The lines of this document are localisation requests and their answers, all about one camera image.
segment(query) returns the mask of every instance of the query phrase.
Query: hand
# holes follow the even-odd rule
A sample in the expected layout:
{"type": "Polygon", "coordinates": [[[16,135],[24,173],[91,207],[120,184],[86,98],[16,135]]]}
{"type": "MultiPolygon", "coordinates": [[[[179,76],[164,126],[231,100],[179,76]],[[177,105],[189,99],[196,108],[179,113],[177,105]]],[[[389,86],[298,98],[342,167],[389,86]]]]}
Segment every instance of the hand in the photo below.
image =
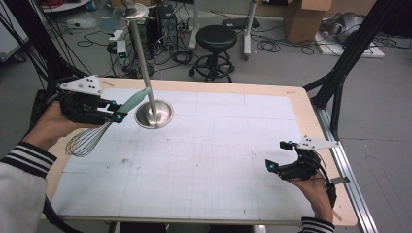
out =
{"type": "Polygon", "coordinates": [[[100,125],[75,123],[67,119],[60,110],[60,103],[52,102],[37,121],[33,129],[22,139],[43,150],[54,146],[58,139],[66,137],[80,128],[97,128],[100,125]]]}
{"type": "Polygon", "coordinates": [[[297,186],[308,199],[315,213],[315,218],[333,223],[333,211],[326,192],[324,179],[316,174],[309,180],[288,180],[297,186]]]}

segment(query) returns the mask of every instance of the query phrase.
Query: whisk handle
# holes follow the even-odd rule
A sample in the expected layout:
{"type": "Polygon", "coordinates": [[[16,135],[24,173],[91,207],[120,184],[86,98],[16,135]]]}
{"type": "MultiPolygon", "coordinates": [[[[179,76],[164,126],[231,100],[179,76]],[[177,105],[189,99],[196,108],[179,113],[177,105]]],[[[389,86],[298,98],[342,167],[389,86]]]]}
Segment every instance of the whisk handle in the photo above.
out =
{"type": "Polygon", "coordinates": [[[151,91],[149,87],[135,93],[132,95],[120,108],[116,110],[118,113],[127,114],[130,110],[140,104],[146,97],[146,95],[151,91]]]}

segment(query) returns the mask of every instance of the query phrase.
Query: black strap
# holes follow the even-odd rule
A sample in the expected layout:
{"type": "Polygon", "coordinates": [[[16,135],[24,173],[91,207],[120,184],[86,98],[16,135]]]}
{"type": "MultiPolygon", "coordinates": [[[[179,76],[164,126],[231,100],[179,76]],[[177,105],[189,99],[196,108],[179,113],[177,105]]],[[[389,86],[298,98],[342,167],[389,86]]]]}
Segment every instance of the black strap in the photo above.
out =
{"type": "Polygon", "coordinates": [[[45,214],[46,218],[48,219],[50,224],[53,224],[55,227],[60,229],[65,233],[83,233],[82,231],[76,230],[66,224],[55,212],[52,208],[52,203],[50,202],[49,198],[46,196],[45,206],[43,208],[43,214],[45,214]]]}

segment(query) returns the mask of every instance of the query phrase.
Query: wrist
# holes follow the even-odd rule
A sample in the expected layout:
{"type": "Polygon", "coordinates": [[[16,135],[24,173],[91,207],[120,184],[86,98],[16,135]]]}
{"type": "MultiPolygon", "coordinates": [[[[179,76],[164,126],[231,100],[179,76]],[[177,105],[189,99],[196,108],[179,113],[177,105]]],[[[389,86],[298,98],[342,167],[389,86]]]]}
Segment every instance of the wrist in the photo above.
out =
{"type": "Polygon", "coordinates": [[[47,151],[57,141],[51,139],[49,135],[50,133],[47,130],[38,130],[34,127],[21,141],[47,151]]]}
{"type": "Polygon", "coordinates": [[[311,203],[315,218],[333,223],[333,209],[328,200],[311,203]]]}

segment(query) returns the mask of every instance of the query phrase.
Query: black striped cuff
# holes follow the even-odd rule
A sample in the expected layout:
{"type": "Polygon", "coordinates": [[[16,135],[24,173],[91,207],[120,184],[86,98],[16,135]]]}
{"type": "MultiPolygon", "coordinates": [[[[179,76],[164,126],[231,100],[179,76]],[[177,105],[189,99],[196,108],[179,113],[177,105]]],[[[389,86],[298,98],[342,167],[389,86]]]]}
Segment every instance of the black striped cuff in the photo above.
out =
{"type": "Polygon", "coordinates": [[[28,143],[19,142],[0,162],[7,163],[34,176],[45,178],[56,159],[47,151],[28,143]]]}
{"type": "Polygon", "coordinates": [[[334,231],[334,225],[328,221],[314,217],[304,216],[302,218],[303,232],[330,232],[334,231]]]}

